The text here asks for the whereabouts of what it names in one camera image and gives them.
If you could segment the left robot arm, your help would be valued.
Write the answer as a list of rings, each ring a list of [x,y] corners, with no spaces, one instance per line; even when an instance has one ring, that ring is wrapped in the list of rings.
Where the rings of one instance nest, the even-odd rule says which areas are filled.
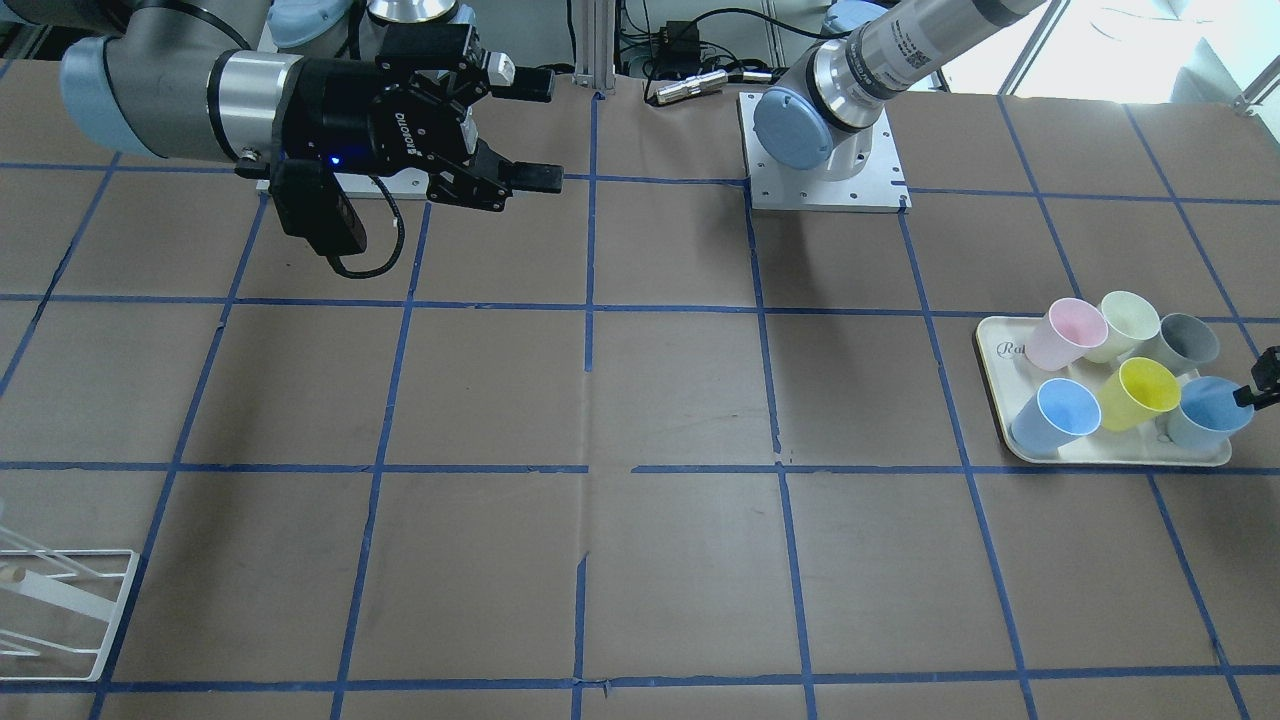
[[[782,397],[838,389],[851,333],[872,356],[855,379],[923,350],[928,323],[1039,316],[1059,299],[1128,290],[1198,316],[1245,379],[1247,350],[1277,343],[1277,145],[1224,105],[1120,105],[910,94],[906,82],[1025,15],[1024,1],[906,1],[819,44],[777,138],[835,137],[850,111],[902,110],[915,206],[890,214],[755,211],[763,307]]]

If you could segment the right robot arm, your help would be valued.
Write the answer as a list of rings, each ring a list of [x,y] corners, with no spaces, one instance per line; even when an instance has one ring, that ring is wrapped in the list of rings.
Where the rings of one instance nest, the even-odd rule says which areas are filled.
[[[486,50],[458,1],[5,1],[3,19],[90,32],[60,90],[95,142],[229,161],[278,202],[346,208],[342,176],[408,169],[429,200],[483,211],[562,187],[561,167],[492,150],[471,113],[547,102],[553,72]]]

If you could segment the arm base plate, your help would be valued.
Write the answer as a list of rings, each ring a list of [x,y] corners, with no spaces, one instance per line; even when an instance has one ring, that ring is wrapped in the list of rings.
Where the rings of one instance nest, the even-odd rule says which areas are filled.
[[[351,199],[381,197],[381,191],[367,176],[337,173],[335,178],[343,192]],[[410,168],[394,176],[381,178],[381,183],[384,183],[396,200],[425,201],[428,199],[430,176],[425,170]]]
[[[751,205],[767,211],[900,213],[913,206],[890,117],[836,145],[829,160],[797,170],[773,159],[753,129],[760,92],[739,95]]]

